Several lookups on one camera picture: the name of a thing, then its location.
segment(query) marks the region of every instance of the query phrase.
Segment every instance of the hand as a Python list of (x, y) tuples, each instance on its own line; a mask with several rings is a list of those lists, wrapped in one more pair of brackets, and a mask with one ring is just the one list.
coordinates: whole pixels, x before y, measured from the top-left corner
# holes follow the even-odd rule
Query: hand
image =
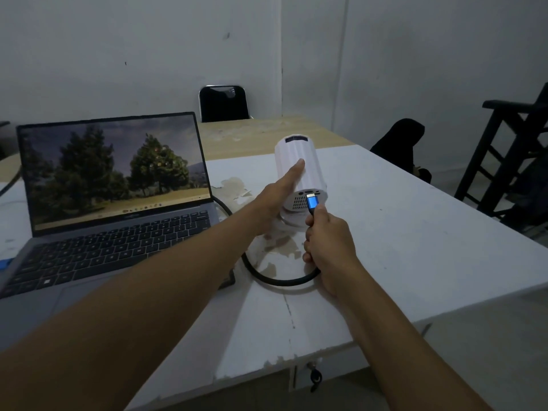
[(321, 204), (314, 209), (314, 216), (306, 218), (306, 224), (310, 228), (306, 231), (303, 260), (316, 264), (322, 271), (325, 289), (337, 296), (341, 281), (363, 269), (348, 224), (329, 214)]
[(287, 197), (295, 191), (295, 184), (301, 178), (305, 169), (305, 160), (302, 158), (291, 167), (276, 183), (267, 185), (248, 206), (255, 210), (253, 216), (258, 220), (257, 235), (270, 230), (272, 220), (278, 215), (280, 207)]

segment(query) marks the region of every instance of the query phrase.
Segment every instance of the person's right hand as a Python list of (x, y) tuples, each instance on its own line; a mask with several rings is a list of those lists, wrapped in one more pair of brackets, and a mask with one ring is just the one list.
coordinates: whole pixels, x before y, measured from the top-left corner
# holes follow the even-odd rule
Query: person's right hand
[(342, 281), (363, 269), (348, 224), (344, 219), (327, 212), (324, 205), (314, 209), (314, 216), (306, 218), (310, 227), (304, 243), (305, 262), (313, 262), (322, 271), (325, 289), (337, 296)]

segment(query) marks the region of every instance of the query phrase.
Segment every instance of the light wood tabletop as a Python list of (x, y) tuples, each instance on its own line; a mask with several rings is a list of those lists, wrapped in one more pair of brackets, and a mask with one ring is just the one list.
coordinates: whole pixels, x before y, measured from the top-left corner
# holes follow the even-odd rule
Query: light wood tabletop
[[(198, 123), (198, 130), (206, 161), (272, 154), (278, 141), (292, 134), (312, 138), (316, 148), (353, 145), (349, 140), (300, 116)], [(20, 164), (18, 154), (2, 160), (0, 182), (9, 182)]]

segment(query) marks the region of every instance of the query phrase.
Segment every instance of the laptop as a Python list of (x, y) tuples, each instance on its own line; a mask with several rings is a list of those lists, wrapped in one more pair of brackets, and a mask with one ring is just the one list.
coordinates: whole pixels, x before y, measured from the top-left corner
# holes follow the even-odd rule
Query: laptop
[(0, 351), (219, 221), (194, 112), (20, 125), (17, 139), (32, 238), (0, 276)]

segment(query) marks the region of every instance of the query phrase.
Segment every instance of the laptop screen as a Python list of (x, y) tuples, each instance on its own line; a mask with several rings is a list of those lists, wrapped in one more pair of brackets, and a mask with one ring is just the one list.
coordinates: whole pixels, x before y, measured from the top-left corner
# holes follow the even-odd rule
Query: laptop screen
[(27, 125), (18, 133), (37, 231), (211, 197), (193, 113)]

